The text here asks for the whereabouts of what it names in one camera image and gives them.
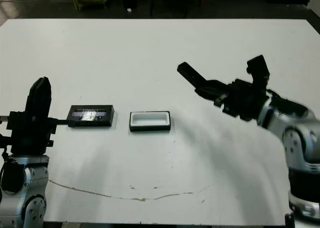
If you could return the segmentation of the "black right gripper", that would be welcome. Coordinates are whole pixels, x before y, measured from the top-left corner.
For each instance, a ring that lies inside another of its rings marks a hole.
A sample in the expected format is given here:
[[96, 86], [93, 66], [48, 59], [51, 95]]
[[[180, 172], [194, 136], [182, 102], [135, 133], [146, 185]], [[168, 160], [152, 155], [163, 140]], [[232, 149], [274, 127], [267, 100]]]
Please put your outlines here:
[[268, 99], [265, 87], [240, 79], [235, 79], [230, 84], [206, 80], [194, 91], [202, 98], [213, 101], [224, 113], [247, 122], [258, 119]]

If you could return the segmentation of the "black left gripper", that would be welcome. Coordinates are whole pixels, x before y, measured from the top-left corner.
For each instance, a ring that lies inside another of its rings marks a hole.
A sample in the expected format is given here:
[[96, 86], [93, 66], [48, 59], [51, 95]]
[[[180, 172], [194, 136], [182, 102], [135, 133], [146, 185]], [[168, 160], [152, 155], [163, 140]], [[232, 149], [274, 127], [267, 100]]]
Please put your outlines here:
[[27, 97], [25, 111], [27, 113], [45, 113], [46, 118], [28, 116], [26, 112], [11, 111], [8, 116], [1, 116], [1, 123], [7, 123], [10, 136], [0, 136], [0, 147], [11, 147], [14, 155], [42, 155], [48, 147], [53, 147], [51, 135], [56, 133], [57, 126], [73, 127], [72, 120], [50, 118], [52, 88], [48, 77], [41, 77], [34, 82]]

